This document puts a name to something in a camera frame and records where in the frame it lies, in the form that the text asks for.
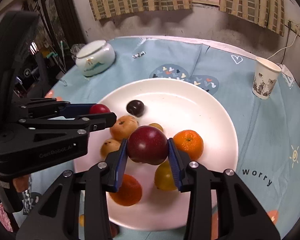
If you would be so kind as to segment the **small red cherry tomato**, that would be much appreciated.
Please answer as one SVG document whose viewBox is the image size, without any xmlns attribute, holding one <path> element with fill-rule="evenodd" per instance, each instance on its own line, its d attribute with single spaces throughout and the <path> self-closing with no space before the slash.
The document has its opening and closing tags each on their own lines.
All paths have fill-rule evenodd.
<svg viewBox="0 0 300 240">
<path fill-rule="evenodd" d="M 89 114 L 110 113 L 110 109 L 103 104 L 94 104 L 89 109 Z"/>
</svg>

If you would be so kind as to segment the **dark purple plum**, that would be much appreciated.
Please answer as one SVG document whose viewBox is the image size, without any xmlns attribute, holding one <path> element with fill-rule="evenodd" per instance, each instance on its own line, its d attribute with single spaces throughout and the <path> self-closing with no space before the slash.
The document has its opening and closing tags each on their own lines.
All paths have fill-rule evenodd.
<svg viewBox="0 0 300 240">
<path fill-rule="evenodd" d="M 126 110 L 133 116 L 141 117 L 145 111 L 145 106 L 140 100 L 132 100 L 126 105 Z"/>
</svg>

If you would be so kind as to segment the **dark red apple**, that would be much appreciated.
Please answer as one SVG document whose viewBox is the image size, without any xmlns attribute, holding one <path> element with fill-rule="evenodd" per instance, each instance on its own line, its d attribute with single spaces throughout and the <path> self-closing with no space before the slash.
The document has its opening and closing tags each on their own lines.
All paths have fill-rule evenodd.
<svg viewBox="0 0 300 240">
<path fill-rule="evenodd" d="M 136 163 L 160 165 L 168 153 L 166 136 L 153 126 L 140 126 L 128 138 L 127 154 Z"/>
</svg>

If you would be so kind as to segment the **small yellow round fruit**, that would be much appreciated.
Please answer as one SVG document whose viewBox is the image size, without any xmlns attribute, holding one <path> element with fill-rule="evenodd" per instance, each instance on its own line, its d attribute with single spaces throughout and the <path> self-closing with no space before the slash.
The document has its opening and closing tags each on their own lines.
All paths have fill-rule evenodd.
<svg viewBox="0 0 300 240">
<path fill-rule="evenodd" d="M 155 186 L 162 191 L 174 191 L 177 189 L 168 160 L 159 165 L 154 176 Z"/>
</svg>

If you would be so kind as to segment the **small olive brown fruit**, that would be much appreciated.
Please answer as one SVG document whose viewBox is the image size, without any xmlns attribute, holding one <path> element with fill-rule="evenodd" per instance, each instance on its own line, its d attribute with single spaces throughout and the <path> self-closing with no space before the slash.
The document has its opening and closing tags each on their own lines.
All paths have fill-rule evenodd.
<svg viewBox="0 0 300 240">
<path fill-rule="evenodd" d="M 161 130 L 162 132 L 164 131 L 163 127 L 160 124 L 151 123 L 151 124 L 149 124 L 149 126 L 155 127 L 157 129 Z"/>
</svg>

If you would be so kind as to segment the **pale yellow round fruit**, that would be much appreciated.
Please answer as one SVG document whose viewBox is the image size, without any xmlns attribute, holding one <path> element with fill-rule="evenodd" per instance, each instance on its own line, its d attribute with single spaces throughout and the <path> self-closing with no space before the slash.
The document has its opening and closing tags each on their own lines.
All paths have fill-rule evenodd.
<svg viewBox="0 0 300 240">
<path fill-rule="evenodd" d="M 101 157 L 105 159 L 109 153 L 118 151 L 120 146 L 121 142 L 114 139 L 107 139 L 100 148 Z"/>
</svg>

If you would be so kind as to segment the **tan round pear with stem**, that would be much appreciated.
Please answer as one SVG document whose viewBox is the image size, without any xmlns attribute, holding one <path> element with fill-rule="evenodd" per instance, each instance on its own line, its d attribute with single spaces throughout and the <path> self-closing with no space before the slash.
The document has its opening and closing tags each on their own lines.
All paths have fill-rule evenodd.
<svg viewBox="0 0 300 240">
<path fill-rule="evenodd" d="M 110 128 L 110 133 L 113 139 L 122 141 L 123 139 L 128 139 L 138 126 L 136 118 L 124 115 L 117 119 L 115 124 Z"/>
</svg>

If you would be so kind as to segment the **small tan fruit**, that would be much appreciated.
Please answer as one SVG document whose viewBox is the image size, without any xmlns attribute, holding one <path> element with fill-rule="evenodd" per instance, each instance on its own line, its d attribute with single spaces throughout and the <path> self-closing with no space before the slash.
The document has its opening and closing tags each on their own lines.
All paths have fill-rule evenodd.
<svg viewBox="0 0 300 240">
<path fill-rule="evenodd" d="M 79 216 L 79 224 L 81 227 L 84 227 L 84 215 Z"/>
</svg>

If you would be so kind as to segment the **pale blue lidded ceramic jar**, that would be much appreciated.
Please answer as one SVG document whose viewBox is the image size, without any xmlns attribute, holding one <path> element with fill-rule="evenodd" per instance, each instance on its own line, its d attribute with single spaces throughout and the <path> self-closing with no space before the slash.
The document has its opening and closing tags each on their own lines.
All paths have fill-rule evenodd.
<svg viewBox="0 0 300 240">
<path fill-rule="evenodd" d="M 106 40 L 96 40 L 83 46 L 76 54 L 75 63 L 85 77 L 107 70 L 115 61 L 115 51 Z"/>
</svg>

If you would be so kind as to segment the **blue patterned tablecloth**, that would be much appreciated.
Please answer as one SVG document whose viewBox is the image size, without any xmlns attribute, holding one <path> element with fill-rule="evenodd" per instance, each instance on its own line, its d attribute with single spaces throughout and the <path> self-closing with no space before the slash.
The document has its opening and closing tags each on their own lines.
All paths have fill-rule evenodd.
<svg viewBox="0 0 300 240">
<path fill-rule="evenodd" d="M 229 44 L 168 36 L 111 40 L 115 63 L 84 77 L 72 67 L 47 98 L 96 103 L 132 81 L 153 75 L 181 79 L 211 94 L 226 109 L 237 133 L 236 172 L 270 214 L 281 237 L 300 239 L 300 88 L 284 69 L 270 97 L 252 91 L 255 55 Z"/>
</svg>

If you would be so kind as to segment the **orange tangerine on plate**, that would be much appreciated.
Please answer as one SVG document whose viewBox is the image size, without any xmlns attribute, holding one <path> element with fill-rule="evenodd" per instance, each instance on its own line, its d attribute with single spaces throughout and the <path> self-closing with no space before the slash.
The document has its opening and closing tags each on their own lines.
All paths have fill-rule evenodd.
<svg viewBox="0 0 300 240">
<path fill-rule="evenodd" d="M 202 137 L 193 130 L 183 130 L 173 137 L 177 150 L 185 152 L 192 161 L 197 161 L 203 153 Z"/>
</svg>

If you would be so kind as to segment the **white oval plate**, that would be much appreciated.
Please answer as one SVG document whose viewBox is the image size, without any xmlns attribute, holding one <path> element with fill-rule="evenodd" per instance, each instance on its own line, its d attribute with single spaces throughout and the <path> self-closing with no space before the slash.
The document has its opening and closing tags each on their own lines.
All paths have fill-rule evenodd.
<svg viewBox="0 0 300 240">
<path fill-rule="evenodd" d="M 178 132 L 193 130 L 203 139 L 204 149 L 198 163 L 208 170 L 235 170 L 238 162 L 238 139 L 234 124 L 221 103 L 195 83 L 169 78 L 151 78 L 121 86 L 101 99 L 117 117 L 127 114 L 126 105 L 140 100 L 145 113 L 138 123 L 160 124 L 171 140 Z M 190 193 L 186 190 L 187 160 L 172 150 L 168 154 L 180 189 L 162 191 L 154 184 L 156 166 L 127 160 L 125 173 L 142 187 L 141 200 L 122 206 L 107 197 L 109 219 L 120 226 L 140 231 L 170 230 L 185 226 Z"/>
</svg>

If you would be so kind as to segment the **patterned paper cup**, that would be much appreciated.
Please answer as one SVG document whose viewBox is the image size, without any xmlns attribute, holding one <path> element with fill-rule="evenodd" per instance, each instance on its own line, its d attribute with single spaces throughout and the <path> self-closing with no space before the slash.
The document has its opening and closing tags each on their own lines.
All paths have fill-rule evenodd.
<svg viewBox="0 0 300 240">
<path fill-rule="evenodd" d="M 280 73 L 281 68 L 277 64 L 268 59 L 256 57 L 252 92 L 258 98 L 268 99 Z"/>
</svg>

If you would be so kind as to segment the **checked beige curtain right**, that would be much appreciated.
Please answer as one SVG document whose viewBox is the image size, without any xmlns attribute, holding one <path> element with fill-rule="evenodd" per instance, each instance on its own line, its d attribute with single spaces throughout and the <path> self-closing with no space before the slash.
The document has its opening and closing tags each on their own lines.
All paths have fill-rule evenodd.
<svg viewBox="0 0 300 240">
<path fill-rule="evenodd" d="M 285 33 L 284 0 L 219 0 L 219 10 L 269 29 L 280 36 Z"/>
</svg>

